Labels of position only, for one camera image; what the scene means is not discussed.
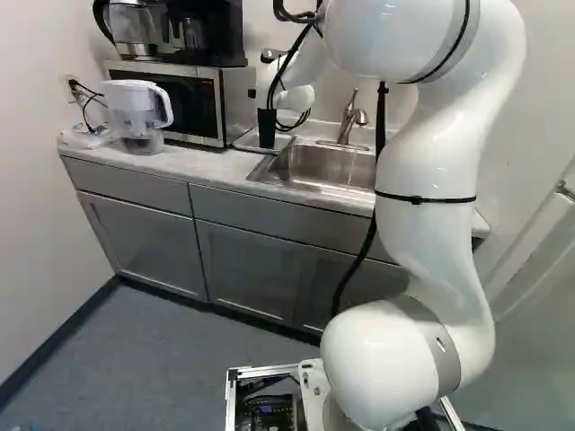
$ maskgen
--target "microwave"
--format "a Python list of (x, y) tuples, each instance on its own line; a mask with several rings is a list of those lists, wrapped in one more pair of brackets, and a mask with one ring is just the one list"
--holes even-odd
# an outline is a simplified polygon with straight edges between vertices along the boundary
[(206, 67), (152, 61), (104, 62), (109, 79), (151, 81), (170, 95), (173, 124), (164, 137), (227, 147), (256, 126), (253, 67)]

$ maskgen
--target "gray carpet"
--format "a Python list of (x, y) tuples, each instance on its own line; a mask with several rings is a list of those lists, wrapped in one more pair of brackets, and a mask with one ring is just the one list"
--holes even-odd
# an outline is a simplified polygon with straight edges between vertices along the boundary
[(224, 429), (226, 369), (318, 357), (317, 348), (129, 287), (0, 413), (0, 431)]

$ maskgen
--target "stainless steel cabinet door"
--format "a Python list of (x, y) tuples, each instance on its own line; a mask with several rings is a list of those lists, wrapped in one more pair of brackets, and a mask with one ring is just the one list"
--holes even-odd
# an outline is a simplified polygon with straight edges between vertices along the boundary
[[(315, 259), (307, 260), (306, 281), (297, 302), (296, 325), (321, 332), (330, 321), (332, 298), (337, 285), (355, 259), (336, 251), (315, 250)], [(366, 259), (348, 283), (341, 298), (341, 310), (404, 292), (408, 273), (392, 264)]]
[(307, 247), (220, 224), (196, 223), (210, 300), (292, 324)]
[(89, 193), (78, 196), (118, 272), (207, 300), (193, 220)]

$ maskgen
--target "stainless steel sink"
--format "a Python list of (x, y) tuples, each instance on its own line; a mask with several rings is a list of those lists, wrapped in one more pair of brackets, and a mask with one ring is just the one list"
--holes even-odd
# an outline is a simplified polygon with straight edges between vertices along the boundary
[(329, 194), (367, 194), (361, 198), (366, 200), (376, 182), (376, 155), (365, 147), (295, 140), (278, 156), (266, 157), (247, 179)]

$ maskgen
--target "faucet handle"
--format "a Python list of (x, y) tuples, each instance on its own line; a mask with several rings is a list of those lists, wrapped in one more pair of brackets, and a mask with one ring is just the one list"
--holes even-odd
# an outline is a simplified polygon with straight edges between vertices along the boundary
[(358, 97), (359, 88), (353, 89), (353, 94), (351, 94), (351, 99), (349, 99), (348, 104), (345, 107), (346, 112), (352, 112), (356, 108), (356, 98)]

